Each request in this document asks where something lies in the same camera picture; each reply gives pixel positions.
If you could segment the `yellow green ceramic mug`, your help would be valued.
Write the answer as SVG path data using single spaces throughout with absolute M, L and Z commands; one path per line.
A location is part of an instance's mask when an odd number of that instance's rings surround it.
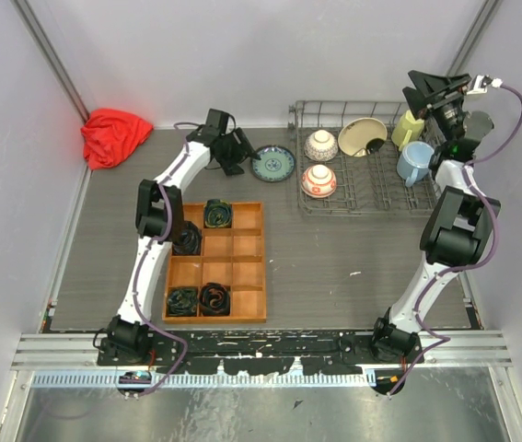
M 415 118 L 410 110 L 406 110 L 392 132 L 392 143 L 401 151 L 407 144 L 419 139 L 424 125 L 424 120 Z

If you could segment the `blue green patterned plate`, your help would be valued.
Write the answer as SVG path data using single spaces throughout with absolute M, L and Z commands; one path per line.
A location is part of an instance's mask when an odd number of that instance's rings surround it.
M 295 171 L 296 158 L 286 147 L 266 145 L 255 151 L 257 157 L 250 161 L 252 174 L 265 182 L 287 180 Z

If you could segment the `light blue ceramic mug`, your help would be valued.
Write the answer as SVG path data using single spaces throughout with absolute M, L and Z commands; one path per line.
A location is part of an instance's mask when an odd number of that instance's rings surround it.
M 410 142 L 402 148 L 396 170 L 407 188 L 427 176 L 434 152 L 430 145 L 422 141 Z

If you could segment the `white purple patterned bowl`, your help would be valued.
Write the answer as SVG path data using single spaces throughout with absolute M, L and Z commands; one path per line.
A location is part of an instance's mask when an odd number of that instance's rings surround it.
M 313 132 L 304 144 L 305 155 L 316 162 L 327 162 L 334 159 L 338 152 L 337 141 L 333 134 L 320 129 Z

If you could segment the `cream plate with flower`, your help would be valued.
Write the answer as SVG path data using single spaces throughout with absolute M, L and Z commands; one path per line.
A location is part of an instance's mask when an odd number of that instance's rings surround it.
M 375 118 L 360 118 L 342 128 L 338 135 L 340 150 L 349 157 L 376 153 L 386 142 L 388 129 Z

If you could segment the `red orange patterned bowl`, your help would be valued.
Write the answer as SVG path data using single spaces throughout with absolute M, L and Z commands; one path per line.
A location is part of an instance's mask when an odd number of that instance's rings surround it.
M 302 192 L 315 199 L 333 195 L 338 185 L 333 170 L 322 164 L 307 168 L 303 172 L 300 183 Z

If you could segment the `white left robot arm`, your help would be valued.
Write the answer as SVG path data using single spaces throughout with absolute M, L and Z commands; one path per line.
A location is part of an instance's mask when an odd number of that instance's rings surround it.
M 244 159 L 258 157 L 226 111 L 210 109 L 205 122 L 193 128 L 183 137 L 182 148 L 170 165 L 138 186 L 135 262 L 123 301 L 99 344 L 102 355 L 130 365 L 142 364 L 151 355 L 152 302 L 162 264 L 183 229 L 182 192 L 213 160 L 227 176 L 235 176 L 243 172 Z

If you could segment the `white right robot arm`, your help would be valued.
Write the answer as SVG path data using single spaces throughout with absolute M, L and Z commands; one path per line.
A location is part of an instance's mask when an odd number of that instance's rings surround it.
M 499 201 L 487 197 L 473 177 L 475 150 L 494 128 L 483 111 L 469 112 L 466 97 L 500 87 L 489 76 L 437 76 L 417 70 L 402 92 L 412 115 L 432 121 L 441 133 L 429 170 L 440 190 L 420 240 L 422 259 L 403 295 L 377 319 L 369 341 L 379 362 L 397 362 L 421 351 L 423 321 L 446 285 L 466 270 L 481 267 L 480 259 L 494 238 Z

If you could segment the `blue yellow rolled tie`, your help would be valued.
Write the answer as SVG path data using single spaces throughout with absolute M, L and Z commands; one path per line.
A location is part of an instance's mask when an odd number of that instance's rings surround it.
M 203 216 L 206 228 L 231 228 L 232 205 L 220 199 L 210 199 L 205 204 Z

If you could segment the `dark brown rolled tie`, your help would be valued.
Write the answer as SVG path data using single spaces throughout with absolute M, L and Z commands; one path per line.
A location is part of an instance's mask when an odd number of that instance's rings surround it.
M 199 256 L 202 246 L 202 232 L 192 221 L 185 221 L 179 238 L 172 243 L 176 256 Z

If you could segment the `orange wooden compartment tray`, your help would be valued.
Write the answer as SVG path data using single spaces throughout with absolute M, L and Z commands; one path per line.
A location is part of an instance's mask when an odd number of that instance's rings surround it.
M 204 203 L 184 205 L 184 218 L 202 232 L 199 256 L 168 258 L 162 319 L 166 324 L 251 324 L 267 320 L 267 287 L 264 212 L 261 202 L 233 202 L 231 228 L 206 228 Z M 199 301 L 195 317 L 168 317 L 167 295 L 174 287 L 208 283 L 228 287 L 231 309 L 228 316 L 203 316 Z

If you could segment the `red crumpled cloth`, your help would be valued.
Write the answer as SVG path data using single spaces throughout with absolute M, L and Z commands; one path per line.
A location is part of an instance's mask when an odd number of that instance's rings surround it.
M 101 108 L 80 129 L 83 157 L 90 170 L 112 169 L 128 159 L 153 132 L 154 125 L 123 110 Z

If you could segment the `black orange rolled tie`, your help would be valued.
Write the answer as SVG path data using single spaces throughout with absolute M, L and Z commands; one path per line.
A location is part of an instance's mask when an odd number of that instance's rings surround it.
M 228 316 L 231 309 L 230 292 L 219 283 L 203 285 L 198 296 L 200 312 L 203 316 Z

